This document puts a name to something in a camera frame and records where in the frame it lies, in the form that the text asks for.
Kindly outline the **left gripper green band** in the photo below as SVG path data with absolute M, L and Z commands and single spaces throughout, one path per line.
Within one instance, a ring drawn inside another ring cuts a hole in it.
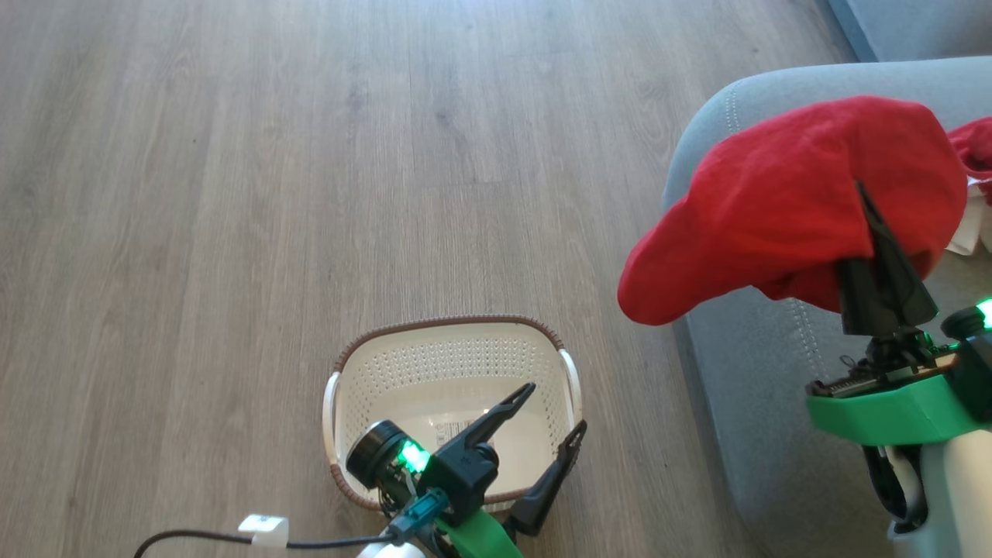
M 511 392 L 447 442 L 442 453 L 469 451 L 488 443 L 505 422 L 516 416 L 535 389 L 536 384 L 523 384 Z M 511 537 L 539 535 L 577 462 L 585 435 L 586 421 L 579 421 L 557 447 L 556 458 L 545 473 L 511 506 L 508 533 L 502 523 L 481 508 L 458 526 L 446 524 L 440 516 L 404 546 L 384 547 L 374 558 L 523 558 Z M 383 420 L 370 426 L 352 445 L 346 470 L 363 487 L 377 492 L 389 524 L 419 498 L 417 483 L 431 455 L 394 422 Z

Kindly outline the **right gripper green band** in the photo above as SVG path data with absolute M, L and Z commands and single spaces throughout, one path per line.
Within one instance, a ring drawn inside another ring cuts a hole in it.
M 875 336 L 875 328 L 903 328 L 872 338 L 861 360 L 844 358 L 846 377 L 812 381 L 805 408 L 814 427 L 863 447 L 942 443 L 992 430 L 963 408 L 947 381 L 957 343 L 992 329 L 992 299 L 952 313 L 938 345 L 915 328 L 938 314 L 917 270 L 864 184 L 856 184 L 873 248 L 871 258 L 836 264 L 840 315 L 848 336 Z

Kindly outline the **white garment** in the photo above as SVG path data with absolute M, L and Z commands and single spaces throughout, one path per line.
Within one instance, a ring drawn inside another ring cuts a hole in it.
M 945 249 L 970 257 L 979 247 L 992 253 L 992 177 L 968 177 L 963 217 Z

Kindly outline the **plain red garment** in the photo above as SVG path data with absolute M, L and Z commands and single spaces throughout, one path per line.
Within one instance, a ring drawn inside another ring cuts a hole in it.
M 709 150 L 690 190 L 629 254 L 621 311 L 665 325 L 752 286 L 838 312 L 834 265 L 874 254 L 859 187 L 927 277 L 963 219 L 975 127 L 947 131 L 920 103 L 862 95 L 737 132 Z

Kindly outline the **white laundry basket brown rim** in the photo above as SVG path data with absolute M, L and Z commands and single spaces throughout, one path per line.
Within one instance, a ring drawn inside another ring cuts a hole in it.
M 489 512 L 507 511 L 552 463 L 584 417 L 580 375 L 549 326 L 524 315 L 458 315 L 365 333 L 340 354 L 325 385 L 322 438 L 343 497 L 375 511 L 376 491 L 345 470 L 353 444 L 391 420 L 436 451 L 523 384 L 523 409 L 493 437 L 499 476 Z

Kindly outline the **grey fabric sofa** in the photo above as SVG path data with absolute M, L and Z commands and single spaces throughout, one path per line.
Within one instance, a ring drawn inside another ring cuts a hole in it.
M 945 129 L 992 115 L 992 54 L 786 68 L 716 92 L 691 118 L 667 175 L 663 208 L 687 193 L 702 157 L 725 137 L 784 111 L 834 98 L 878 95 L 927 105 Z M 748 533 L 773 558 L 893 558 L 890 516 L 873 491 L 861 449 L 811 426 L 804 388 L 839 377 L 860 357 L 839 317 L 752 288 L 685 315 L 681 339 L 715 428 L 726 483 Z

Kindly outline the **blue grey upholstered panel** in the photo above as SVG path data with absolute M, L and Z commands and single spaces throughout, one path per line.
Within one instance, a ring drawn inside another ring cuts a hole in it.
M 825 0 L 859 61 L 992 54 L 992 0 Z

